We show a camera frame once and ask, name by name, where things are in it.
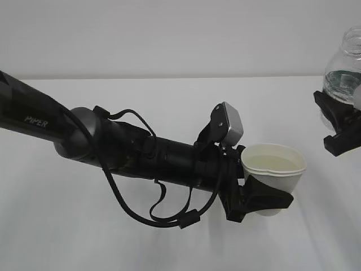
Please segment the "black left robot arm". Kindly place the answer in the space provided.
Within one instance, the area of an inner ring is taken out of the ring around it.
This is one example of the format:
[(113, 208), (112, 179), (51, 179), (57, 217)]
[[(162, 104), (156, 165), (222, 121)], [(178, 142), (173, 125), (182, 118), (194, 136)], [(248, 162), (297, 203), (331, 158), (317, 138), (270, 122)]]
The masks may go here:
[[(217, 104), (194, 144), (161, 138), (145, 124), (123, 122), (128, 110), (112, 114), (96, 106), (72, 110), (33, 87), (1, 73), (1, 127), (45, 139), (67, 159), (100, 167), (121, 208), (154, 228), (186, 228), (200, 221), (216, 198), (226, 218), (241, 222), (255, 211), (286, 209), (291, 193), (247, 176), (241, 165), (244, 146), (240, 116), (230, 104)], [(166, 194), (166, 182), (211, 192), (201, 209), (183, 207), (173, 216), (144, 218), (130, 209), (114, 175), (154, 180)]]

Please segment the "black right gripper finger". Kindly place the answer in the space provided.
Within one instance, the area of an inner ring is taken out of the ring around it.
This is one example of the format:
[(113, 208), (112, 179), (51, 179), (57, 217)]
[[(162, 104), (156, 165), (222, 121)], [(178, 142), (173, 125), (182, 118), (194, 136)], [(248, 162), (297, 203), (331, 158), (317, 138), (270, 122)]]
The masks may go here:
[(339, 102), (325, 92), (315, 91), (314, 101), (331, 123), (335, 135), (323, 139), (324, 147), (334, 156), (340, 156), (360, 147), (360, 110), (351, 104)]

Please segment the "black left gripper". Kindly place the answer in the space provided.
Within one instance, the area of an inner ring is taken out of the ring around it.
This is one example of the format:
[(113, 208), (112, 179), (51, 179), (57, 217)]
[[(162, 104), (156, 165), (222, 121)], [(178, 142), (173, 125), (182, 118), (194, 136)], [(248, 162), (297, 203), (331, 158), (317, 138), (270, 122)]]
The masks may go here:
[(245, 184), (239, 186), (238, 179), (244, 178), (240, 155), (245, 146), (237, 148), (213, 145), (204, 161), (197, 161), (194, 172), (200, 177), (198, 189), (212, 192), (207, 203), (199, 210), (203, 215), (219, 198), (226, 219), (232, 222), (242, 222), (245, 214), (263, 213), (263, 216), (274, 216), (287, 209), (294, 197), (289, 192), (271, 187), (252, 175)]

